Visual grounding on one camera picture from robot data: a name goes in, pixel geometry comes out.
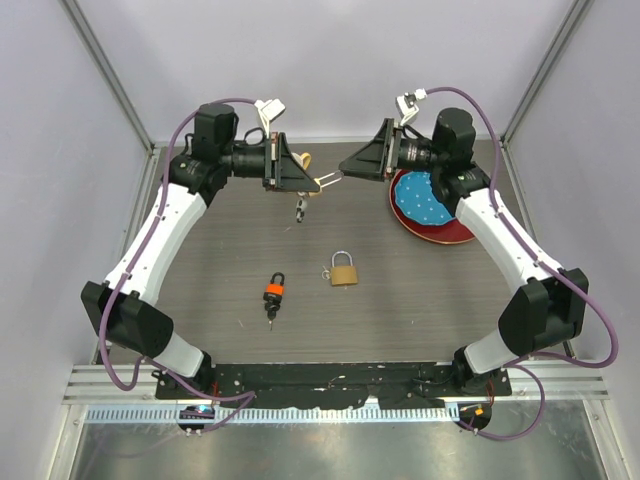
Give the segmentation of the small brass padlock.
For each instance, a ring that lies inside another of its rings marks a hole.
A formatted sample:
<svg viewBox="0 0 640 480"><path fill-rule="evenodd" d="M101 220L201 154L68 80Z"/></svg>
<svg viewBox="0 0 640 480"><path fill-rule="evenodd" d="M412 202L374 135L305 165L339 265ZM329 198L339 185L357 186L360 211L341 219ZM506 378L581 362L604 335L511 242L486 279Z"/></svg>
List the small brass padlock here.
<svg viewBox="0 0 640 480"><path fill-rule="evenodd" d="M328 188L329 186L332 186L338 182L340 182L343 179L344 175L341 171L336 170L334 172L331 172L329 174L320 176L320 177L316 177L314 179L315 183L319 186L319 189L321 191L325 190L326 188Z"/></svg>

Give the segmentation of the orange black padlock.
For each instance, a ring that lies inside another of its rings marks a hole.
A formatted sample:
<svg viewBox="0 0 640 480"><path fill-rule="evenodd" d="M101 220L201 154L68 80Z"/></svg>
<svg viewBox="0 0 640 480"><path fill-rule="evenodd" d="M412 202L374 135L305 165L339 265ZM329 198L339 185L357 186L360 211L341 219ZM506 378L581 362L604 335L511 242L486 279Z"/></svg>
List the orange black padlock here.
<svg viewBox="0 0 640 480"><path fill-rule="evenodd" d="M270 304L280 304L284 295L285 275L275 272L269 280L263 293L263 301Z"/></svg>

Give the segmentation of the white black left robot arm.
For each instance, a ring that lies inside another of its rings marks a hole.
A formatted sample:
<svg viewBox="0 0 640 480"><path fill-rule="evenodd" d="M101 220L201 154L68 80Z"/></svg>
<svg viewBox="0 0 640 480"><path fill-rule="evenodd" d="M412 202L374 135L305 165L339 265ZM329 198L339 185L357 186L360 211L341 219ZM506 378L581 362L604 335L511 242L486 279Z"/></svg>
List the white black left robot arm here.
<svg viewBox="0 0 640 480"><path fill-rule="evenodd" d="M123 258L100 282L87 282L81 301L99 338L132 350L178 374L190 398L213 385L210 359L184 340L156 303L171 263L187 234L231 177L254 178L267 191L317 193L319 184L291 152L272 123L285 111L278 99L255 100L260 139L238 139L234 100L204 104L187 121L193 131L180 153L170 152L153 206Z"/></svg>

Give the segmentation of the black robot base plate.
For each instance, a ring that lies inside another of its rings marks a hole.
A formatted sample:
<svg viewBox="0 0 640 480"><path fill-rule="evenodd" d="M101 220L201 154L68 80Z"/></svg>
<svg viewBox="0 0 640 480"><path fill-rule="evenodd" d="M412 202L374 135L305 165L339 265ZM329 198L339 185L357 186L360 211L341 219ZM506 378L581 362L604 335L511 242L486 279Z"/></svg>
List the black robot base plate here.
<svg viewBox="0 0 640 480"><path fill-rule="evenodd" d="M191 385L208 395L238 398L253 392L249 406L257 409L359 409L378 400L381 409L439 406L444 397L483 397L512 394L505 371L494 371L466 384L458 383L448 363L276 363L219 364L203 384Z"/></svg>

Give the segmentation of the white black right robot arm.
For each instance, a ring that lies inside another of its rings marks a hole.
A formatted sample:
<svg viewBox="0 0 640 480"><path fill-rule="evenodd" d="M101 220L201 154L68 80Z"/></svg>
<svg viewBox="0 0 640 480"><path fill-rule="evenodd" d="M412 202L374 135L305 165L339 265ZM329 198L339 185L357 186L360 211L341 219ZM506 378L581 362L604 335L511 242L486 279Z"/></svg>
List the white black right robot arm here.
<svg viewBox="0 0 640 480"><path fill-rule="evenodd" d="M474 162L476 131L470 113L442 110L431 137L407 138L391 119L373 140L343 160L349 177L384 181L396 170L427 172L437 201L485 248L513 296L496 329L458 349L451 380L472 395L505 364L577 337L583 327L586 275L564 269L547 256L490 188L489 176Z"/></svg>

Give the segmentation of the large brass padlock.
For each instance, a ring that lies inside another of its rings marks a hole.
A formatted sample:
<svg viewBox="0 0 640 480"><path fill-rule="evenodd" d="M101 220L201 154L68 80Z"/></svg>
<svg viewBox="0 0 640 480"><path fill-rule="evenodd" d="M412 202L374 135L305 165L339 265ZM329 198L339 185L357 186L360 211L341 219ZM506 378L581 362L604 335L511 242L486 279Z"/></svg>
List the large brass padlock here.
<svg viewBox="0 0 640 480"><path fill-rule="evenodd" d="M336 261L344 257L346 262L338 265ZM344 250L336 251L331 257L330 282L333 287L352 286L359 283L352 255Z"/></svg>

